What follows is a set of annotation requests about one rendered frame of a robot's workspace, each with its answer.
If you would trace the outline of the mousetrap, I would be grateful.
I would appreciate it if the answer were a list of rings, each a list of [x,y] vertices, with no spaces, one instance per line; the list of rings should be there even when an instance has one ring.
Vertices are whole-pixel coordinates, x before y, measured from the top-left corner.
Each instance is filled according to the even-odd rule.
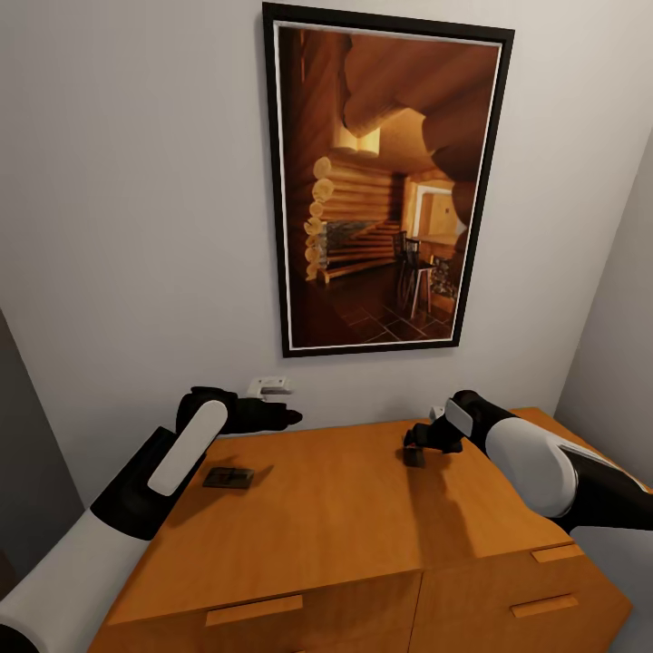
[[[251,485],[254,473],[254,469],[211,467],[202,487],[248,489]]]
[[[423,447],[411,443],[403,446],[404,466],[417,467],[425,469]]]

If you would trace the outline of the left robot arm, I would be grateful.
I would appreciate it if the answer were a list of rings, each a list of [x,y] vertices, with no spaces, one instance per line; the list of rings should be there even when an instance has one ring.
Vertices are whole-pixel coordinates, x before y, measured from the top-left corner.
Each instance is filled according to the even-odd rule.
[[[161,427],[26,577],[0,601],[0,653],[86,653],[112,604],[220,434],[285,431],[303,415],[266,395],[283,376],[253,377],[245,398],[194,386],[176,433]]]

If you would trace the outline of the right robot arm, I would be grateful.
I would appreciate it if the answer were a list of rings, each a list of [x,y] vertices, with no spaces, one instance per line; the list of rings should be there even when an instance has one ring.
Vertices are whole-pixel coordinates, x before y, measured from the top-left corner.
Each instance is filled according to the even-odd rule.
[[[653,625],[653,492],[587,448],[463,391],[432,406],[404,445],[460,453],[466,436],[526,506],[569,534]]]

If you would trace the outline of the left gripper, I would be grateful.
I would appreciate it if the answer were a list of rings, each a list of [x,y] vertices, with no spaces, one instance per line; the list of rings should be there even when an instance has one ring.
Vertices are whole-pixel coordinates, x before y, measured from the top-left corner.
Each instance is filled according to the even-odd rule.
[[[252,420],[249,428],[242,434],[259,433],[261,431],[285,431],[288,425],[294,425],[303,420],[303,415],[294,409],[287,409],[284,403],[265,403],[261,400],[246,399],[252,408]]]

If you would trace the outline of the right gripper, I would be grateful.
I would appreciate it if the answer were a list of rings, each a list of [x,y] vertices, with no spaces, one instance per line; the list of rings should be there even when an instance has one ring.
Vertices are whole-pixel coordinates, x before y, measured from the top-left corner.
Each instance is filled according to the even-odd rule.
[[[415,423],[414,428],[407,430],[403,435],[404,445],[415,443],[423,448],[444,450],[448,453],[460,453],[463,450],[463,443],[461,443],[463,437],[459,441],[450,441],[437,430],[437,421],[430,424]]]

